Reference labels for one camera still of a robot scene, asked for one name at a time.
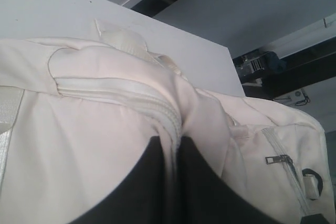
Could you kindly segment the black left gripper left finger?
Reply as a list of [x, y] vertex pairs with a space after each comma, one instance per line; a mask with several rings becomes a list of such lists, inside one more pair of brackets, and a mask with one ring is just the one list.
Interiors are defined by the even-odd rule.
[[122, 182], [74, 223], [171, 223], [173, 173], [159, 136], [150, 138], [143, 154]]

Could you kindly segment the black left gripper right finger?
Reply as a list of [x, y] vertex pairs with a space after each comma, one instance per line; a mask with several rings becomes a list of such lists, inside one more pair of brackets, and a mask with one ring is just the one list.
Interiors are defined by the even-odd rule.
[[298, 191], [264, 135], [182, 136], [178, 175], [183, 223], [300, 223]]

